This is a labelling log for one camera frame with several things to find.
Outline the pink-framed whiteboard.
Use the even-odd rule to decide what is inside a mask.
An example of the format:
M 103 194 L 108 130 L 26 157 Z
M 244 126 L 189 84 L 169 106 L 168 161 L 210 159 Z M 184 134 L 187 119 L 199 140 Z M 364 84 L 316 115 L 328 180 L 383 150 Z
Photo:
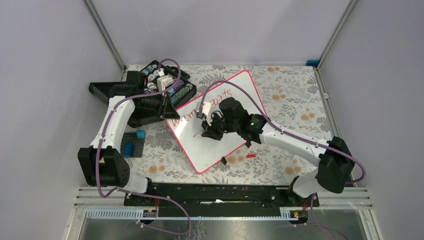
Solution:
M 240 148 L 246 143 L 237 133 L 226 133 L 222 140 L 214 140 L 208 137 L 193 137 L 203 131 L 202 120 L 196 117 L 196 107 L 202 100 L 203 95 L 195 97 L 188 103 L 177 108 L 179 119 L 168 119 L 167 125 L 187 156 L 194 170 L 202 174 L 217 164 L 221 158 Z M 206 92 L 205 102 L 212 104 L 213 110 L 219 109 L 219 103 L 224 99 L 233 97 L 239 101 L 244 109 L 250 114 L 258 114 L 259 111 L 241 90 L 227 84 L 219 83 Z

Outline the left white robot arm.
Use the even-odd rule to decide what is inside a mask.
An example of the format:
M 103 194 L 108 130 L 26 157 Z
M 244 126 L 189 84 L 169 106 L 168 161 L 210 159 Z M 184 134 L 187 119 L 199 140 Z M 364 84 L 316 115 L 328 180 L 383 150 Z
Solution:
M 109 196 L 102 187 L 113 187 L 115 191 L 136 195 L 144 206 L 152 204 L 155 192 L 148 187 L 147 177 L 130 173 L 130 167 L 120 152 L 120 146 L 126 125 L 141 103 L 141 111 L 157 110 L 167 106 L 165 94 L 182 82 L 182 74 L 162 91 L 144 93 L 137 85 L 113 82 L 111 91 L 123 89 L 121 95 L 115 94 L 108 99 L 108 111 L 102 125 L 89 147 L 79 149 L 77 158 L 84 178 L 89 186 L 97 187 L 102 198 Z

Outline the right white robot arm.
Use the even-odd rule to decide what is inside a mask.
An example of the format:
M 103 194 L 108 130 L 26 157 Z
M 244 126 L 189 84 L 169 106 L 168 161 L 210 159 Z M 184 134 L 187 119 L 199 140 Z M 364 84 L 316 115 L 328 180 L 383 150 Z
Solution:
M 252 142 L 274 146 L 297 155 L 316 167 L 295 177 L 287 191 L 287 201 L 301 205 L 314 193 L 340 194 L 349 183 L 355 166 L 346 143 L 339 137 L 332 140 L 314 139 L 289 131 L 273 123 L 262 112 L 248 113 L 233 97 L 223 100 L 218 110 L 211 103 L 199 102 L 196 116 L 202 119 L 202 137 L 220 141 L 225 134 L 236 133 L 250 145 Z

